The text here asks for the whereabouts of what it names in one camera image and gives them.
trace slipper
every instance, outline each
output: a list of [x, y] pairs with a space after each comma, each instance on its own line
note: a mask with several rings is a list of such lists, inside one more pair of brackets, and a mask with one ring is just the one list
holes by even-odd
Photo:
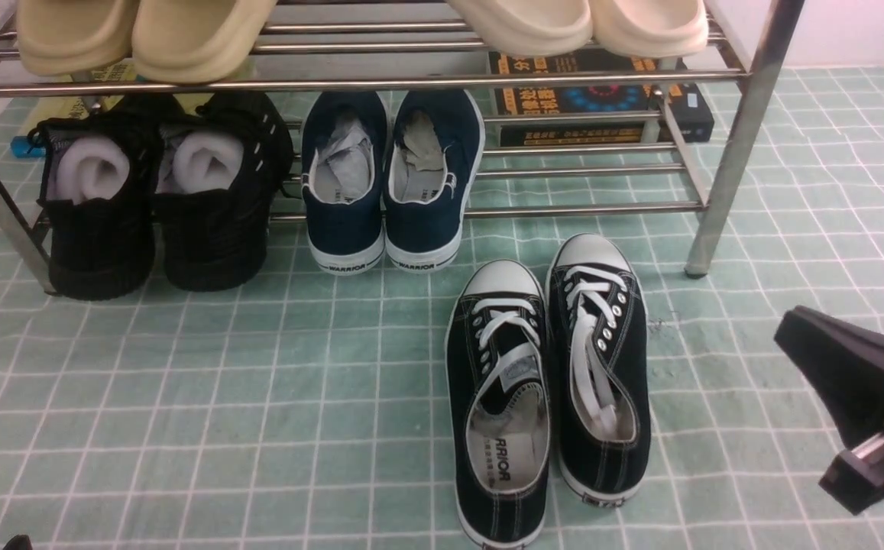
[[448, 0], [486, 45], [512, 57], [570, 53], [591, 40], [588, 0]]
[[162, 83], [212, 83], [240, 69], [275, 0], [141, 0], [137, 73]]
[[591, 14], [594, 39], [620, 56], [688, 56], [710, 34], [703, 0], [591, 0]]
[[130, 53], [138, 0], [18, 0], [24, 69], [58, 76], [99, 69]]

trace white wall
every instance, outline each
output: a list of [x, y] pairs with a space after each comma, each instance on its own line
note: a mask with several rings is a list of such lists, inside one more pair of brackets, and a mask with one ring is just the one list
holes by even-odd
[[[753, 53], [770, 0], [713, 0]], [[805, 0], [788, 66], [884, 65], [884, 0]]]

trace white toe cap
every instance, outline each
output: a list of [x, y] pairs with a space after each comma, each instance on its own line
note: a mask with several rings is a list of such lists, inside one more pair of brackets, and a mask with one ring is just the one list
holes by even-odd
[[540, 288], [529, 269], [523, 265], [511, 260], [496, 260], [476, 271], [466, 285], [465, 293], [528, 293], [539, 296]]
[[575, 235], [566, 241], [557, 255], [557, 264], [554, 267], [578, 264], [611, 265], [631, 271], [622, 251], [612, 241], [593, 233]]

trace shoe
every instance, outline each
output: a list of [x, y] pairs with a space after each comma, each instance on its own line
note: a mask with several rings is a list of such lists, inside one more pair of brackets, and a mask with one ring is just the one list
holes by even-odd
[[588, 0], [446, 1], [486, 45], [508, 56], [557, 56], [591, 40]]
[[292, 167], [285, 121], [266, 94], [222, 92], [161, 132], [151, 205], [167, 279], [191, 292], [242, 285], [264, 264], [271, 202]]
[[275, 0], [141, 0], [137, 73], [160, 83], [212, 83], [237, 72]]
[[334, 275], [371, 269], [384, 255], [381, 217], [387, 109], [377, 92], [323, 92], [302, 129], [309, 250]]
[[31, 540], [26, 535], [17, 535], [6, 543], [4, 550], [32, 550]]
[[640, 487], [651, 438], [638, 279], [615, 244], [578, 235], [550, 264], [546, 296], [561, 474], [583, 501], [620, 506]]
[[710, 36], [703, 0], [591, 0], [594, 39], [638, 58], [682, 58], [703, 51]]
[[29, 136], [44, 147], [37, 203], [51, 223], [48, 278], [72, 299], [114, 299], [148, 278], [154, 244], [149, 181], [159, 164], [157, 116], [172, 96], [126, 96], [85, 119], [50, 118]]
[[546, 317], [536, 278], [497, 260], [473, 275], [452, 310], [445, 368], [455, 434], [455, 504], [484, 548], [522, 548], [543, 527], [550, 408]]
[[18, 0], [21, 65], [58, 76], [127, 58], [138, 6], [139, 0]]
[[408, 92], [393, 126], [384, 191], [387, 254], [404, 271], [451, 264], [486, 144], [479, 105], [464, 90]]

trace book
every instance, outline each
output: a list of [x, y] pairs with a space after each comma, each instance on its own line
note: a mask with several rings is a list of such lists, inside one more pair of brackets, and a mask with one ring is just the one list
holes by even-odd
[[[493, 74], [562, 74], [605, 72], [605, 70], [656, 69], [656, 61], [623, 58], [602, 49], [584, 49], [546, 58], [515, 58], [490, 52]], [[679, 69], [686, 69], [679, 62]], [[529, 87], [494, 90], [497, 115], [571, 115], [586, 112], [643, 111], [647, 108], [650, 85]], [[688, 143], [708, 142], [714, 129], [710, 106], [696, 84], [669, 87], [669, 104], [683, 138]], [[641, 140], [644, 122], [528, 122], [524, 125], [498, 125], [501, 147], [633, 143]], [[659, 139], [668, 141], [669, 130], [661, 125]]]

